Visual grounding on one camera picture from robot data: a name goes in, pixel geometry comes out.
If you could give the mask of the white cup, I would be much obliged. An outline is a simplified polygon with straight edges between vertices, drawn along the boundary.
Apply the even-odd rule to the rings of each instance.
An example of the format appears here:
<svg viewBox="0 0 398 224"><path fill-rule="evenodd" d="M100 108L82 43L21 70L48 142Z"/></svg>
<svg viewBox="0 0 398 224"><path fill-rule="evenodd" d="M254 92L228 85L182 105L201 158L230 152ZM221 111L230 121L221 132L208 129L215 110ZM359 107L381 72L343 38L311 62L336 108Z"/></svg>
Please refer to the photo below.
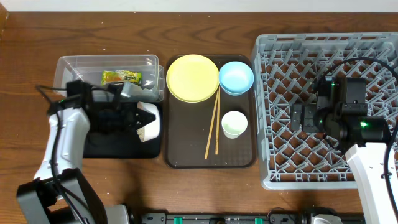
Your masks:
<svg viewBox="0 0 398 224"><path fill-rule="evenodd" d="M247 129L248 120L243 113L230 111L222 117L221 127L227 138L236 139Z"/></svg>

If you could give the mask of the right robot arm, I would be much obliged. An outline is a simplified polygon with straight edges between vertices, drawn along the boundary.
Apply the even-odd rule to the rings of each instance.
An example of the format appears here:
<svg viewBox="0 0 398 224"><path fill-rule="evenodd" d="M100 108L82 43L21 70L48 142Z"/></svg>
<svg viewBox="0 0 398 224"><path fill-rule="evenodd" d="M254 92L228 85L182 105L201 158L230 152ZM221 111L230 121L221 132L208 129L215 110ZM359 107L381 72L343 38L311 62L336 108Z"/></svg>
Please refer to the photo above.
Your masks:
<svg viewBox="0 0 398 224"><path fill-rule="evenodd" d="M316 103L294 103L291 128L338 141L358 186L366 223L397 223L393 135L382 117L368 116L363 78L321 78Z"/></svg>

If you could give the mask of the pile of rice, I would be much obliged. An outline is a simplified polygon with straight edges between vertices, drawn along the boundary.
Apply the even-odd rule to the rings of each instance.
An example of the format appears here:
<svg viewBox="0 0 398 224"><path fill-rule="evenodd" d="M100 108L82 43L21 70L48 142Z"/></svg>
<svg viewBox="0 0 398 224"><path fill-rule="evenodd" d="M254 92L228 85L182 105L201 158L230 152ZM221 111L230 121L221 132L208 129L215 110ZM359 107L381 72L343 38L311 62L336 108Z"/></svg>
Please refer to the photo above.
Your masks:
<svg viewBox="0 0 398 224"><path fill-rule="evenodd" d="M141 142L145 141L145 127L141 127L137 130L137 135L139 136L139 140Z"/></svg>

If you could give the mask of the white rice bowl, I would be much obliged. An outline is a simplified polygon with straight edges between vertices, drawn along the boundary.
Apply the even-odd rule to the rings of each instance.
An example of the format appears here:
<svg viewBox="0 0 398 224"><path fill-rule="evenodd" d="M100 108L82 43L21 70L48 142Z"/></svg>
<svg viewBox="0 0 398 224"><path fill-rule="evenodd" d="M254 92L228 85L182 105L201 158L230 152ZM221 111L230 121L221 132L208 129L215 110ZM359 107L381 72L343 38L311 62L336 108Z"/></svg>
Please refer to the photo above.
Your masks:
<svg viewBox="0 0 398 224"><path fill-rule="evenodd" d="M151 103L138 102L138 104L151 104ZM155 111L155 116L156 116L155 121L144 126L145 127L145 141L144 142L155 139L160 134L160 114L159 114L159 110L157 109L157 107L156 107L156 111Z"/></svg>

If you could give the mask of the white napkin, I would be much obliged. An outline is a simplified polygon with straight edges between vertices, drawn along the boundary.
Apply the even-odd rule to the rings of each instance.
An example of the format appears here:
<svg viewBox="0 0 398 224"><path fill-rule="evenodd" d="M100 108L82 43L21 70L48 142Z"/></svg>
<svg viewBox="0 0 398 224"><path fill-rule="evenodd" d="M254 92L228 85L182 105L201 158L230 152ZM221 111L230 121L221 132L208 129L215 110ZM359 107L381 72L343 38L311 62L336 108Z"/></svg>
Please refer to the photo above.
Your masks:
<svg viewBox="0 0 398 224"><path fill-rule="evenodd" d="M130 97L150 97L154 96L155 93L152 90L141 88L139 85L126 82L123 86L123 93Z"/></svg>

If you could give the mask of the green snack wrapper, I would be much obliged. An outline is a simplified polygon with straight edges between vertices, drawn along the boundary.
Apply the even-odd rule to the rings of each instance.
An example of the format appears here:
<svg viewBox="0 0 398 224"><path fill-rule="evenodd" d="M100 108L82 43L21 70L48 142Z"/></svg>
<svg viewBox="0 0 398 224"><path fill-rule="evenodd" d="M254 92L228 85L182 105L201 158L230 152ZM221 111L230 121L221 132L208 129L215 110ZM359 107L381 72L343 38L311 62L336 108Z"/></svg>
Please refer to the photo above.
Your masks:
<svg viewBox="0 0 398 224"><path fill-rule="evenodd" d="M129 82L133 84L140 84L142 79L142 73L131 72L129 70L116 70L116 71L104 71L101 77L101 85L107 85L109 83L121 83Z"/></svg>

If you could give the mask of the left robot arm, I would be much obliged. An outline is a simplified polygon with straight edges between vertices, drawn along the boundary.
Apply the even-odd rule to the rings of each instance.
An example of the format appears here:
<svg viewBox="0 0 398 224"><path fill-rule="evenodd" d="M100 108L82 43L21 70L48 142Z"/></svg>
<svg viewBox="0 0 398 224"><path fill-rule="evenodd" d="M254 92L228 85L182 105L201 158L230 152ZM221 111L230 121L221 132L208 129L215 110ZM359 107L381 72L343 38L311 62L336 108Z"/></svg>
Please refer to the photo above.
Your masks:
<svg viewBox="0 0 398 224"><path fill-rule="evenodd" d="M143 130L144 140L160 134L160 114L152 103L63 100L49 108L50 135L43 161L31 182L17 190L29 223L129 223L125 205L106 207L81 168L91 129L118 133Z"/></svg>

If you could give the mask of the light blue bowl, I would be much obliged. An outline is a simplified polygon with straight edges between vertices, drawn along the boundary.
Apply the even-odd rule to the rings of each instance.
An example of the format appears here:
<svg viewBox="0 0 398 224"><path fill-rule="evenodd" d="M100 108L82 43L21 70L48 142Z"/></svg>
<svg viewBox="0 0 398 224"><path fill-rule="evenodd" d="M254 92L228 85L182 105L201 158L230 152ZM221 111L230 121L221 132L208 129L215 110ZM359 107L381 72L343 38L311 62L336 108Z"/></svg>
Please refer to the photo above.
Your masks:
<svg viewBox="0 0 398 224"><path fill-rule="evenodd" d="M239 96L252 87L254 74L243 62L228 62L219 71L219 83L227 94Z"/></svg>

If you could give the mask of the yellow plate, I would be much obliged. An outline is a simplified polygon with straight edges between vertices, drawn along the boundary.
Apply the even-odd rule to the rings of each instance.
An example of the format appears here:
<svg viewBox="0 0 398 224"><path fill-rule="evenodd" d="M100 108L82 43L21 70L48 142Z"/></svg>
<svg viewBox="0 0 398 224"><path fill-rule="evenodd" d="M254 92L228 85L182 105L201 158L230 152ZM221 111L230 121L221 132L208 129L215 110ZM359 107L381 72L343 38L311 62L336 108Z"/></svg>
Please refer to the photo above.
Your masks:
<svg viewBox="0 0 398 224"><path fill-rule="evenodd" d="M174 60L166 74L169 92L186 103L199 103L210 98L219 87L219 69L208 57L184 55Z"/></svg>

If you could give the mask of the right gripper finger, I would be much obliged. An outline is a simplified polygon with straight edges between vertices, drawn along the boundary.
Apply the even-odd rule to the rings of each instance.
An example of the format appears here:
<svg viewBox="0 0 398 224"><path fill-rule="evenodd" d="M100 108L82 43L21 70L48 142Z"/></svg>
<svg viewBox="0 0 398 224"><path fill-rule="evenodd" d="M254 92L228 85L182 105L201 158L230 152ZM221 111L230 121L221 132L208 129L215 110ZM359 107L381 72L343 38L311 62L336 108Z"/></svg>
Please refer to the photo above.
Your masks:
<svg viewBox="0 0 398 224"><path fill-rule="evenodd" d="M302 129L303 131L318 131L314 117L317 112L316 104L308 104L303 109Z"/></svg>
<svg viewBox="0 0 398 224"><path fill-rule="evenodd" d="M290 107L291 130L299 130L302 119L302 104L295 103Z"/></svg>

